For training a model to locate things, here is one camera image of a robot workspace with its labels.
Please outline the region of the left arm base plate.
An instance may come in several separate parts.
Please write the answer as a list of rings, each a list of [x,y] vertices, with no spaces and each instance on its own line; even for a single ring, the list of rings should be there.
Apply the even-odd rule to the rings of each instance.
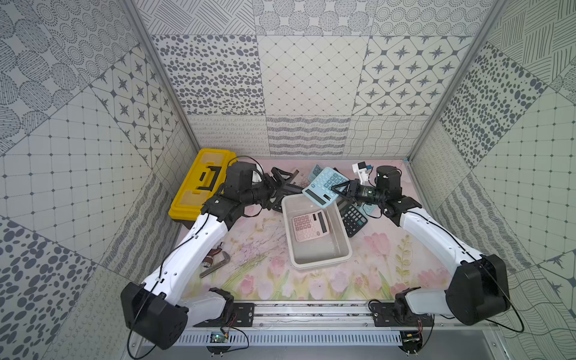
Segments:
[[[241,302],[234,302],[231,306],[227,307],[223,315],[218,319],[211,319],[207,322],[208,326],[222,327],[233,326],[236,328],[252,327],[254,323],[255,304]]]

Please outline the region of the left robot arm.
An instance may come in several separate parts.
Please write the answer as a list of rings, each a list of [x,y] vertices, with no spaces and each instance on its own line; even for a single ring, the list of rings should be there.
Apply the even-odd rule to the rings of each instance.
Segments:
[[[231,163],[224,182],[204,202],[184,240],[142,283],[130,282],[121,291],[121,306],[130,333],[167,350],[189,325],[211,320],[220,326],[231,324],[234,298],[229,292],[211,288],[189,305],[179,304],[182,294],[210,250],[245,216],[247,207],[258,205],[270,210],[285,196],[303,191],[293,183],[297,174],[277,167],[266,173],[255,163]]]

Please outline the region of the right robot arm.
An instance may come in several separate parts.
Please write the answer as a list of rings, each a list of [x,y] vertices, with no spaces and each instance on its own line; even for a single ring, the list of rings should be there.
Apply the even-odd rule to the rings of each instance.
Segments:
[[[447,289],[409,288],[396,295],[398,321],[430,314],[454,317],[471,326],[513,307],[505,262],[465,244],[439,225],[418,201],[404,195],[398,168],[379,166],[373,186],[354,179],[334,184],[331,190],[351,203],[378,206],[383,216],[419,240],[448,270]]]

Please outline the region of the black calculator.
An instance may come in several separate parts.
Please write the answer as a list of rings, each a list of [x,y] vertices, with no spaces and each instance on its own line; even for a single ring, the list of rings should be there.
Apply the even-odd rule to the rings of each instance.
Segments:
[[[354,237],[368,223],[368,219],[345,199],[339,199],[337,207],[349,238]]]

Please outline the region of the pink calculator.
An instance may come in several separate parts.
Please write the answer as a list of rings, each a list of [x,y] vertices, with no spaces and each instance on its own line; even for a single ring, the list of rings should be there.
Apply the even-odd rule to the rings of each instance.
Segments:
[[[313,241],[330,233],[326,213],[322,209],[294,217],[292,228],[297,242]]]

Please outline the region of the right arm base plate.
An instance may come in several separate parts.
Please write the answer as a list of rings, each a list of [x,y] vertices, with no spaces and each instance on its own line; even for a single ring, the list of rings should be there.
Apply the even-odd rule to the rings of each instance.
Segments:
[[[376,327],[432,327],[434,320],[428,314],[414,314],[404,303],[382,302],[376,299],[367,303]]]

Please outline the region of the white plastic storage box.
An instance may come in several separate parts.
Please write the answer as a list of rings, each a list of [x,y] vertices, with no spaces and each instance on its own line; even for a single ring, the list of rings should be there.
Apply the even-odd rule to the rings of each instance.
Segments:
[[[350,239],[335,203],[320,208],[304,194],[286,196],[282,200],[283,219],[289,258],[298,270],[321,269],[348,261],[352,256]],[[295,220],[306,216],[321,236],[298,241]]]

